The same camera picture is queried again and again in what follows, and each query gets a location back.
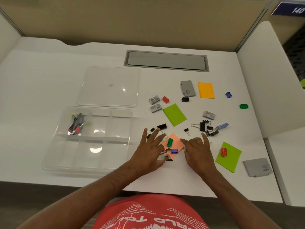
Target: red t-shirt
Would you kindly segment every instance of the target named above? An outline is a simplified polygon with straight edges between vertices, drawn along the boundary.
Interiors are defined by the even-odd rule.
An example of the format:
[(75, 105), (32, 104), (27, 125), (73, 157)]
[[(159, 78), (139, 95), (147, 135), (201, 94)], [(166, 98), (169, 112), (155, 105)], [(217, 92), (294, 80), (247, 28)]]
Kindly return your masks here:
[(136, 195), (109, 204), (93, 229), (209, 229), (183, 199), (166, 194)]

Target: clear plastic organizer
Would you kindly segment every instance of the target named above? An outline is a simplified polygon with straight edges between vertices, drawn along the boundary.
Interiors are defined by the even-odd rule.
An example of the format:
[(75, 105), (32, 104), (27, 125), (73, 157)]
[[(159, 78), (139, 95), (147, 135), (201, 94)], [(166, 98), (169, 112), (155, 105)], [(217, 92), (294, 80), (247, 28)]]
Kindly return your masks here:
[[(71, 116), (82, 113), (84, 125), (69, 135)], [(66, 107), (60, 117), (44, 170), (106, 175), (125, 162), (133, 112), (129, 109)]]

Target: orange sticky note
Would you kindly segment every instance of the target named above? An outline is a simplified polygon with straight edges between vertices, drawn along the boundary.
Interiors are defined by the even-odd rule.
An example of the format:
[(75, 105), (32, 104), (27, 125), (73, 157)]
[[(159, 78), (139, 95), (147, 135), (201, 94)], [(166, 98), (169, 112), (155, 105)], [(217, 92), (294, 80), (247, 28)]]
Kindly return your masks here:
[[(167, 143), (168, 143), (168, 139), (170, 139), (170, 138), (173, 139), (173, 143), (172, 143), (171, 147), (168, 147)], [(177, 149), (178, 153), (184, 147), (184, 144), (180, 141), (180, 139), (174, 133), (170, 134), (168, 136), (168, 138), (166, 138), (166, 140), (161, 143), (161, 145), (164, 146), (164, 150), (167, 150), (168, 148)], [(167, 152), (166, 154), (169, 154), (171, 159), (173, 159), (177, 155), (177, 154), (172, 154), (171, 152)]]
[(215, 99), (212, 83), (198, 82), (200, 98)]

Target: person's left hand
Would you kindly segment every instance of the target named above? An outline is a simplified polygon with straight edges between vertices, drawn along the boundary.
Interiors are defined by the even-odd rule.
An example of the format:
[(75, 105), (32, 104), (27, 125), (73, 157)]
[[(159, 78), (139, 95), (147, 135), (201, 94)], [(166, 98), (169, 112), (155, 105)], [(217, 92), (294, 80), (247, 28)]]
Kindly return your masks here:
[(159, 131), (159, 128), (156, 129), (146, 141), (147, 128), (145, 128), (137, 150), (127, 162), (132, 168), (135, 169), (138, 177), (155, 171), (165, 162), (164, 160), (157, 161), (160, 153), (164, 151), (164, 146), (159, 144), (165, 137), (165, 134), (162, 134), (156, 138)]

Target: gray floor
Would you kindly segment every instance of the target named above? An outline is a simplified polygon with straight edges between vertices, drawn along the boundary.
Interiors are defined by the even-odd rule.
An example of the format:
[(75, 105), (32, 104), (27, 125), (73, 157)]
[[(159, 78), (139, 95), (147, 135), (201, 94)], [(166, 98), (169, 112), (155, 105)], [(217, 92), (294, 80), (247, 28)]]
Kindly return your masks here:
[[(0, 228), (13, 229), (36, 212), (77, 188), (0, 182)], [(218, 199), (193, 196), (183, 198), (201, 215), (211, 229), (237, 228)], [(305, 228), (305, 208), (254, 202), (283, 229)], [(96, 214), (83, 227), (92, 228)]]

